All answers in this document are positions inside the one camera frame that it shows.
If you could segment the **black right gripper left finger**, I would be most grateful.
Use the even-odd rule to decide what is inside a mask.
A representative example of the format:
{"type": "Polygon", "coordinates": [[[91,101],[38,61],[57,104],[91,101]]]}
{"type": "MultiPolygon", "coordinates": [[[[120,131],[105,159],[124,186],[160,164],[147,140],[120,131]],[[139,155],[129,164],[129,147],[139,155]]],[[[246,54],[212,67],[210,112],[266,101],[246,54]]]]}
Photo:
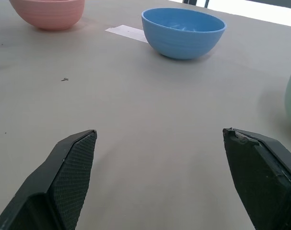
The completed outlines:
{"type": "Polygon", "coordinates": [[[89,188],[95,130],[59,141],[0,214],[0,230],[73,230],[89,188]]]}

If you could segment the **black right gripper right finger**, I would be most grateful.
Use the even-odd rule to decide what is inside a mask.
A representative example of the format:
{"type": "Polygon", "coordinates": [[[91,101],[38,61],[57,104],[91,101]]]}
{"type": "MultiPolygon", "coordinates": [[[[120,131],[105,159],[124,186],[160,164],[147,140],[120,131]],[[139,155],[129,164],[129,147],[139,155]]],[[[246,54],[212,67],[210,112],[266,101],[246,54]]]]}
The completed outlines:
{"type": "Polygon", "coordinates": [[[223,129],[235,189],[257,230],[291,230],[291,152],[278,140],[223,129]]]}

